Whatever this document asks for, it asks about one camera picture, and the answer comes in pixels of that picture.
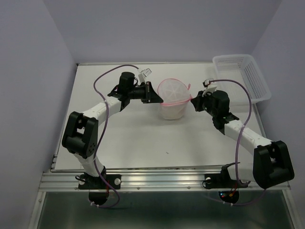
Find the white mesh laundry bag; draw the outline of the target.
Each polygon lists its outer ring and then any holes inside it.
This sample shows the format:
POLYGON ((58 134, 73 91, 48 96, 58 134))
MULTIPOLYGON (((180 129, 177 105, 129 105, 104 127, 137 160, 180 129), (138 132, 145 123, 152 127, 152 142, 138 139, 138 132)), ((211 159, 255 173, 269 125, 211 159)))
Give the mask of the white mesh laundry bag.
POLYGON ((184 116, 187 104, 192 99, 190 84, 184 84, 175 78, 164 79, 157 88, 158 95, 163 99, 159 113, 165 120, 177 120, 184 116))

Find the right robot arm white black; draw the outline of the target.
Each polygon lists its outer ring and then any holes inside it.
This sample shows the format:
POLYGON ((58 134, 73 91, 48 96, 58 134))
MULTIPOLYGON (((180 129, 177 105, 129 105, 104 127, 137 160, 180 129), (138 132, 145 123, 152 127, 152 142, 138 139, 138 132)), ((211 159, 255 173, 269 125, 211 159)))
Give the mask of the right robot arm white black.
POLYGON ((288 147, 283 141, 269 140, 250 128, 230 112, 230 100, 224 91, 199 91, 191 99, 197 112, 205 111, 212 117, 214 127, 223 135, 236 141, 252 156, 248 165, 236 167, 236 163, 225 165, 219 175, 222 185, 230 186, 239 181, 238 187, 247 187, 248 182, 255 182, 267 189, 294 179, 295 173, 288 147))

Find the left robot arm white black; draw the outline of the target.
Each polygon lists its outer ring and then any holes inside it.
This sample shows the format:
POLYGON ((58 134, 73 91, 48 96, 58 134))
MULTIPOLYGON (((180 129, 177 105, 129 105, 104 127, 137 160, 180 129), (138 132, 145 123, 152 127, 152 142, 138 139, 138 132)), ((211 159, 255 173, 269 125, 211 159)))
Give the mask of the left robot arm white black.
POLYGON ((163 102, 151 82, 146 80, 150 73, 150 69, 140 71, 139 82, 136 83, 133 73, 122 72, 118 85, 102 102, 87 111, 72 112, 69 115, 62 146, 72 153, 84 168, 84 173, 75 177, 79 182, 79 189, 120 189, 121 175, 107 175, 105 166, 97 157, 100 144, 98 138, 103 136, 98 133, 98 129, 102 124, 107 125, 108 119, 121 112, 131 100, 141 100, 144 104, 163 102))

